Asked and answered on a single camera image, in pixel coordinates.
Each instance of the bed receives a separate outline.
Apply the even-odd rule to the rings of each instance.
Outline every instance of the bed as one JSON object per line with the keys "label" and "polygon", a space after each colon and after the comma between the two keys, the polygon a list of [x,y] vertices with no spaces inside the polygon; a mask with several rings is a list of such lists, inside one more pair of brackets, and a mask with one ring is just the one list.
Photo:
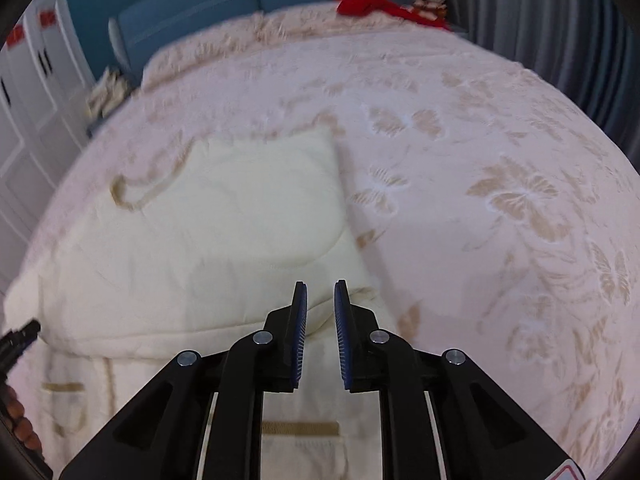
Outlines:
{"label": "bed", "polygon": [[[157,178],[193,139],[318,124],[398,332],[465,349],[596,479],[640,415],[640,180],[560,92],[448,32],[309,4],[168,44],[67,175],[24,267],[117,175]],[[38,392],[25,404],[59,470],[163,364],[39,345],[12,380]]]}

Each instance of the door handle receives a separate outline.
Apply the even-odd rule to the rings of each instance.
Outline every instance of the door handle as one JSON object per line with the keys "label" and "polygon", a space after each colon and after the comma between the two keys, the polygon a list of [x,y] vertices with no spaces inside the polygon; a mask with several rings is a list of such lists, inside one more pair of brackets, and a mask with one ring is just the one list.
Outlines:
{"label": "door handle", "polygon": [[44,53],[44,59],[47,60],[47,66],[49,67],[49,73],[53,74],[53,67],[51,66],[51,60],[49,59],[49,54],[47,54],[47,49],[45,48],[43,50]]}
{"label": "door handle", "polygon": [[4,86],[4,79],[0,77],[0,85],[2,85],[2,93],[4,94],[4,98],[6,99],[6,104],[9,108],[11,108],[11,98],[9,97],[9,92],[6,91],[6,86]]}
{"label": "door handle", "polygon": [[42,72],[44,73],[44,76],[49,77],[49,73],[47,72],[47,67],[44,66],[44,62],[42,60],[42,54],[40,54],[40,51],[38,51],[38,61],[40,62],[40,67],[42,69]]}

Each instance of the red garment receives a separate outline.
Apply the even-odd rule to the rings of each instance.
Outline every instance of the red garment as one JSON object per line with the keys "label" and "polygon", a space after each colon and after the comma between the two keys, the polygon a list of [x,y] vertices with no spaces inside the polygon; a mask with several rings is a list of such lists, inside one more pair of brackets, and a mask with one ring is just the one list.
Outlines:
{"label": "red garment", "polygon": [[390,0],[341,0],[337,12],[343,16],[367,16],[374,10],[386,12],[390,16],[402,18],[411,22],[419,23],[427,27],[443,28],[450,30],[447,22],[441,18],[435,21],[427,20],[419,14],[393,3]]}

